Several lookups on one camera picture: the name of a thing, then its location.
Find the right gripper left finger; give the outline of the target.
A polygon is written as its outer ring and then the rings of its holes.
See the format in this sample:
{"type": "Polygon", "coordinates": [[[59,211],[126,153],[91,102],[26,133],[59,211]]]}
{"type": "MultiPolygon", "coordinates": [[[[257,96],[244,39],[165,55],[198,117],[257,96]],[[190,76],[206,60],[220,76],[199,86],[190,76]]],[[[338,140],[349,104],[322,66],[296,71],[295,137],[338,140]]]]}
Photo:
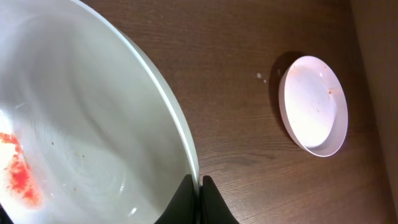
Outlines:
{"type": "Polygon", "coordinates": [[[195,191],[192,176],[186,175],[155,224],[194,224],[195,222],[195,191]]]}

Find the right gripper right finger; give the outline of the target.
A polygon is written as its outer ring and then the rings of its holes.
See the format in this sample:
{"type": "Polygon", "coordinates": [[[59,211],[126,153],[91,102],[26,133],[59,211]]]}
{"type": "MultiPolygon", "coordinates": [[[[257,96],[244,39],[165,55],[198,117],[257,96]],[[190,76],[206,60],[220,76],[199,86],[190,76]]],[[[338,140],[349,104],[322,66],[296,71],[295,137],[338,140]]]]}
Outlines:
{"type": "Polygon", "coordinates": [[[239,224],[209,175],[203,176],[200,203],[202,224],[239,224]]]}

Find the white plate top pinkish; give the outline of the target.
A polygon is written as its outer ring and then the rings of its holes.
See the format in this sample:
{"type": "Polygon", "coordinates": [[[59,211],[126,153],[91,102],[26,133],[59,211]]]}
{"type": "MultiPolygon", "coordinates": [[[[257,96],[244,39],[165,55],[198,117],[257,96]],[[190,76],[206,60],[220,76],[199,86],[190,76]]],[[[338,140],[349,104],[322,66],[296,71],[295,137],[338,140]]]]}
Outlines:
{"type": "Polygon", "coordinates": [[[348,107],[334,71],[314,56],[295,60],[279,83],[283,124],[294,143],[318,157],[329,157],[343,145],[348,107]]]}

